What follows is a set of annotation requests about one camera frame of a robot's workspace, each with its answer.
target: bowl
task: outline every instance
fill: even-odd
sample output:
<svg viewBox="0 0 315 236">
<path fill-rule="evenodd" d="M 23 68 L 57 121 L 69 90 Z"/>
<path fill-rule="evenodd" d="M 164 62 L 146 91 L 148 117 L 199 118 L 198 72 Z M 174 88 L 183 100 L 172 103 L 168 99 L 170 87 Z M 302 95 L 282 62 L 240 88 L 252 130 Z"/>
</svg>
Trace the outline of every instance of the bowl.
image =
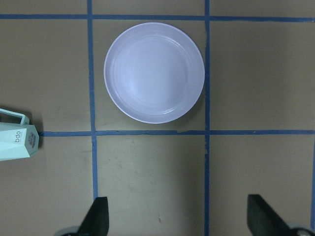
<svg viewBox="0 0 315 236">
<path fill-rule="evenodd" d="M 112 43 L 104 80 L 115 105 L 129 117 L 152 124 L 187 113 L 198 100 L 205 69 L 198 47 L 178 28 L 135 25 Z"/>
</svg>

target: grid line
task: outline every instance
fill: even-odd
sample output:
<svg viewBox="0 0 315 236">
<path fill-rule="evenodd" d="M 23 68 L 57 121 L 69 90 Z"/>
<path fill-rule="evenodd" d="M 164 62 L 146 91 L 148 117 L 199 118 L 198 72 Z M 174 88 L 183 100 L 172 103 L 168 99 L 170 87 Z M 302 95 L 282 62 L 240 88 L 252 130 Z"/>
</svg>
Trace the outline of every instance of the grid line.
<svg viewBox="0 0 315 236">
<path fill-rule="evenodd" d="M 0 14 L 4 20 L 181 20 L 181 21 L 251 21 L 315 22 L 315 17 L 196 16 L 196 15 L 101 15 L 101 14 Z"/>
<path fill-rule="evenodd" d="M 97 179 L 97 137 L 95 132 L 95 93 L 94 93 L 94 56 L 93 56 L 93 18 L 92 0 L 87 0 L 88 13 L 88 52 L 89 52 L 89 89 L 90 89 L 90 115 L 91 115 L 91 139 L 92 139 L 92 178 L 93 198 L 98 197 Z"/>
<path fill-rule="evenodd" d="M 312 200 L 311 200 L 311 222 L 310 227 L 315 230 L 315 138 L 313 147 L 313 176 L 312 176 Z"/>
<path fill-rule="evenodd" d="M 205 0 L 205 131 L 210 130 L 210 0 Z M 204 177 L 204 235 L 210 235 L 210 136 L 205 133 L 205 177 Z"/>
<path fill-rule="evenodd" d="M 41 137 L 77 137 L 92 136 L 91 131 L 43 131 Z M 288 130 L 102 130 L 95 131 L 96 136 L 117 135 L 314 135 L 315 130 L 288 129 Z"/>
</svg>

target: blue tape line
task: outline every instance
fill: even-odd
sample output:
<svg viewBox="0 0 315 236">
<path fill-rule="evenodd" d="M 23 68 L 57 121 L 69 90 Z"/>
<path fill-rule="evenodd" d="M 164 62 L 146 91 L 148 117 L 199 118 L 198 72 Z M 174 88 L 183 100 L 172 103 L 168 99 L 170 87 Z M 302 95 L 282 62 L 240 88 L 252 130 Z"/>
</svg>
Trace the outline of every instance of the blue tape line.
<svg viewBox="0 0 315 236">
<path fill-rule="evenodd" d="M 93 15 L 94 20 L 173 20 L 173 21 L 204 21 L 204 16 L 181 15 Z"/>
<path fill-rule="evenodd" d="M 210 130 L 210 23 L 205 21 L 207 42 L 206 42 L 206 55 L 205 55 L 205 129 Z"/>
<path fill-rule="evenodd" d="M 93 198 L 98 197 L 97 183 L 97 138 L 95 132 L 95 93 L 94 93 L 94 56 L 93 56 L 93 16 L 92 0 L 87 0 L 88 13 L 88 50 L 89 50 L 89 88 L 90 88 L 90 114 L 92 134 L 92 175 L 93 175 Z"/>
<path fill-rule="evenodd" d="M 97 140 L 96 135 L 92 136 L 92 180 L 93 198 L 98 197 L 98 178 L 97 178 Z"/>
<path fill-rule="evenodd" d="M 42 137 L 114 136 L 114 135 L 314 135 L 315 130 L 103 130 L 38 133 Z"/>
<path fill-rule="evenodd" d="M 210 137 L 209 135 L 205 136 L 205 216 L 204 216 L 204 233 L 205 236 L 210 235 L 209 227 L 210 227 Z"/>
<path fill-rule="evenodd" d="M 254 22 L 315 22 L 312 17 L 256 17 L 256 16 L 210 16 L 210 21 L 254 21 Z"/>
<path fill-rule="evenodd" d="M 206 51 L 205 51 L 205 130 L 210 130 L 210 0 L 205 0 L 205 27 L 206 27 Z M 204 203 L 204 235 L 209 236 L 210 231 L 210 136 L 205 135 L 205 203 Z"/>
<path fill-rule="evenodd" d="M 210 135 L 312 135 L 315 130 L 211 130 Z"/>
<path fill-rule="evenodd" d="M 96 135 L 205 135 L 203 130 L 104 130 L 97 131 Z"/>
<path fill-rule="evenodd" d="M 311 202 L 311 229 L 315 230 L 315 139 L 313 149 L 313 179 L 312 179 L 312 202 Z"/>
<path fill-rule="evenodd" d="M 80 136 L 91 136 L 90 131 L 79 131 L 79 132 L 50 132 L 43 131 L 38 133 L 41 137 L 80 137 Z"/>
<path fill-rule="evenodd" d="M 255 16 L 182 16 L 182 15 L 85 15 L 85 14 L 0 14 L 0 19 L 73 19 L 82 20 L 181 20 L 181 21 L 253 21 L 253 22 L 315 22 L 314 17 L 255 17 Z"/>
<path fill-rule="evenodd" d="M 59 19 L 73 19 L 73 20 L 82 20 L 86 19 L 87 15 L 85 14 L 30 14 L 30 15 L 25 15 L 25 14 L 0 14 L 0 19 L 12 19 L 12 20 L 26 20 L 26 19 L 41 19 L 41 20 L 59 20 Z"/>
</svg>

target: blue tape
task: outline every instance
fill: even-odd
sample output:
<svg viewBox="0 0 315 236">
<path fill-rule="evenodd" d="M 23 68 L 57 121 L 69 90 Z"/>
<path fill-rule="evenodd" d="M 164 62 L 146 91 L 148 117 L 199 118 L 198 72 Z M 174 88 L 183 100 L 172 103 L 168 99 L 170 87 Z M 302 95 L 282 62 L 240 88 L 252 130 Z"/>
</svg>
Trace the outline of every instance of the blue tape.
<svg viewBox="0 0 315 236">
<path fill-rule="evenodd" d="M 312 17 L 256 17 L 256 16 L 210 16 L 210 21 L 254 21 L 254 22 L 315 22 Z"/>
<path fill-rule="evenodd" d="M 255 17 L 255 16 L 182 16 L 182 15 L 92 15 L 92 14 L 0 14 L 0 19 L 73 19 L 84 20 L 179 20 L 179 21 L 252 21 L 252 22 L 315 22 L 314 17 Z"/>
<path fill-rule="evenodd" d="M 204 212 L 204 233 L 205 236 L 210 235 L 210 152 L 209 152 L 209 135 L 205 136 L 205 149 L 207 153 L 205 154 L 205 212 Z"/>
<path fill-rule="evenodd" d="M 210 130 L 210 23 L 205 21 L 207 42 L 206 42 L 206 53 L 205 53 L 205 130 Z"/>
<path fill-rule="evenodd" d="M 115 136 L 115 135 L 314 135 L 315 130 L 103 130 L 103 131 L 66 131 L 39 132 L 42 137 L 71 136 Z"/>
<path fill-rule="evenodd" d="M 88 13 L 88 51 L 89 51 L 89 88 L 90 88 L 90 115 L 92 135 L 92 175 L 93 175 L 93 198 L 98 197 L 97 183 L 97 138 L 95 132 L 95 93 L 94 93 L 94 56 L 93 56 L 93 15 L 92 0 L 87 0 Z"/>
<path fill-rule="evenodd" d="M 312 135 L 315 130 L 211 130 L 210 135 Z"/>
<path fill-rule="evenodd" d="M 210 0 L 205 0 L 205 27 L 206 27 L 206 51 L 205 51 L 205 131 L 210 133 Z M 210 231 L 210 136 L 205 135 L 205 203 L 204 203 L 204 235 L 209 236 Z"/>
<path fill-rule="evenodd" d="M 41 137 L 78 137 L 78 136 L 91 136 L 91 131 L 78 131 L 78 132 L 50 132 L 43 131 L 38 133 Z"/>
<path fill-rule="evenodd" d="M 312 179 L 312 202 L 311 202 L 311 229 L 315 230 L 315 139 L 313 149 L 313 179 Z"/>
<path fill-rule="evenodd" d="M 181 15 L 93 15 L 94 20 L 173 20 L 173 21 L 204 21 L 204 16 Z"/>
<path fill-rule="evenodd" d="M 96 131 L 96 135 L 205 135 L 203 130 L 104 130 Z"/>
<path fill-rule="evenodd" d="M 59 20 L 59 19 L 72 19 L 72 20 L 82 20 L 86 19 L 87 15 L 85 14 L 0 14 L 0 19 L 12 19 L 12 20 L 26 20 L 26 19 L 41 19 L 41 20 Z"/>
</svg>

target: grid square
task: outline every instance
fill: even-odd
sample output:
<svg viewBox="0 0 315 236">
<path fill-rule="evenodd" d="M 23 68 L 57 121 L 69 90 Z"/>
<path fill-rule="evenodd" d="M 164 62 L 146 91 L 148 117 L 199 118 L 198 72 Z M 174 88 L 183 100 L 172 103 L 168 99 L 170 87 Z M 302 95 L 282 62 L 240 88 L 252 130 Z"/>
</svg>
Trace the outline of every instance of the grid square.
<svg viewBox="0 0 315 236">
<path fill-rule="evenodd" d="M 110 234 L 203 235 L 203 136 L 101 136 L 97 144 Z"/>
<path fill-rule="evenodd" d="M 90 137 L 42 138 L 31 158 L 0 164 L 3 235 L 63 235 L 92 202 Z"/>
<path fill-rule="evenodd" d="M 112 102 L 107 93 L 103 68 L 109 47 L 124 30 L 148 21 L 95 20 L 94 21 L 94 82 L 95 126 L 97 130 L 203 130 L 205 127 L 205 98 L 202 92 L 194 107 L 181 118 L 165 124 L 146 124 L 129 118 Z M 204 22 L 159 21 L 187 33 L 199 47 L 204 58 L 206 33 Z"/>
<path fill-rule="evenodd" d="M 250 235 L 247 195 L 260 194 L 286 222 L 309 226 L 313 136 L 212 136 L 211 235 Z"/>
<path fill-rule="evenodd" d="M 0 14 L 86 14 L 86 0 L 1 1 Z"/>
<path fill-rule="evenodd" d="M 0 107 L 38 131 L 91 130 L 86 21 L 1 20 L 0 40 Z"/>
<path fill-rule="evenodd" d="M 314 1 L 210 1 L 210 14 L 212 16 L 314 17 L 314 9 Z"/>
<path fill-rule="evenodd" d="M 204 15 L 204 0 L 93 0 L 93 14 Z"/>
<path fill-rule="evenodd" d="M 314 129 L 314 24 L 211 22 L 211 129 Z"/>
</svg>

